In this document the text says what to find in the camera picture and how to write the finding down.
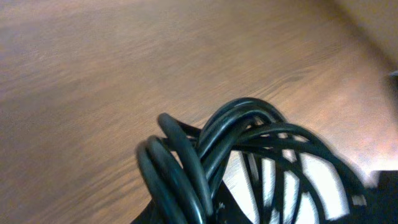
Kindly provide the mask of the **black speckled left gripper finger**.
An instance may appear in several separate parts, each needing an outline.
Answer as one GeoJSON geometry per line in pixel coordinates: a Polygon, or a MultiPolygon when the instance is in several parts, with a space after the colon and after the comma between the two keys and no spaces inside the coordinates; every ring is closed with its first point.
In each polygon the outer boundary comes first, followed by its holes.
{"type": "MultiPolygon", "coordinates": [[[[238,203],[233,198],[232,193],[224,182],[221,183],[214,200],[215,217],[209,223],[219,224],[252,224],[250,219],[240,209],[238,203]]],[[[144,211],[138,215],[131,224],[161,224],[164,223],[161,216],[157,213],[155,205],[150,202],[144,211]]]]}

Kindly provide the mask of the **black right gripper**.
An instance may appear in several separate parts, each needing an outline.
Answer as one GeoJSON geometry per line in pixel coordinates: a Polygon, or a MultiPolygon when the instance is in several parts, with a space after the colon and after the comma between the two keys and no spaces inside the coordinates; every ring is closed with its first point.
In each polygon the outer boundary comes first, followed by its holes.
{"type": "Polygon", "coordinates": [[[397,224],[397,171],[377,170],[372,172],[376,186],[370,188],[374,200],[366,221],[371,224],[397,224]]]}

